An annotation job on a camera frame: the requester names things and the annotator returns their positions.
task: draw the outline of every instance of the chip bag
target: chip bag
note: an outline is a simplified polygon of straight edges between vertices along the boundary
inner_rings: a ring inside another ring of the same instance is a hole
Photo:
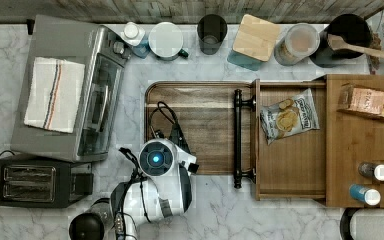
[[[261,108],[261,125],[268,144],[311,129],[320,129],[311,89]]]

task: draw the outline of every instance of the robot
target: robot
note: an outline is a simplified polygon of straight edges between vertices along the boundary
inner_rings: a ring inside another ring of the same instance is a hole
[[[195,163],[196,157],[169,140],[147,142],[139,167],[148,181],[139,177],[120,183],[111,194],[117,240],[137,239],[137,226],[186,212],[192,202],[189,176],[196,172]]]
[[[161,108],[168,106],[164,104],[156,110]],[[135,165],[130,181],[118,184],[109,199],[98,200],[73,219],[69,230],[72,240],[101,240],[112,228],[116,240],[137,240],[137,227],[141,224],[188,210],[192,202],[190,175],[199,166],[190,154],[177,117],[168,110],[174,119],[169,140],[151,128],[156,138],[145,143],[139,160],[129,149],[119,149]]]

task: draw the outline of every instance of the toaster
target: toaster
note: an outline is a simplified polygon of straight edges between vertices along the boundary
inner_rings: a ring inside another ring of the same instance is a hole
[[[105,26],[36,16],[11,149],[68,162],[106,159],[118,92],[130,57],[129,49],[124,47],[121,38]],[[72,133],[24,124],[35,57],[65,59],[85,65]]]
[[[0,159],[0,205],[65,208],[92,194],[91,163],[19,154]]]

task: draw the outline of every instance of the dish towel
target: dish towel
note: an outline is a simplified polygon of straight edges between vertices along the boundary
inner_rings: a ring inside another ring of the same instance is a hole
[[[54,58],[35,58],[24,124],[72,133],[84,70],[84,64]]]

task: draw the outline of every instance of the toaster oven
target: toaster oven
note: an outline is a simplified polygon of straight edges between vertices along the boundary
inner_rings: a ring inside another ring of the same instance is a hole
[[[130,57],[121,38],[105,26],[38,15],[11,139],[11,149],[69,162],[104,160]],[[85,65],[85,77],[73,133],[24,124],[35,57]]]

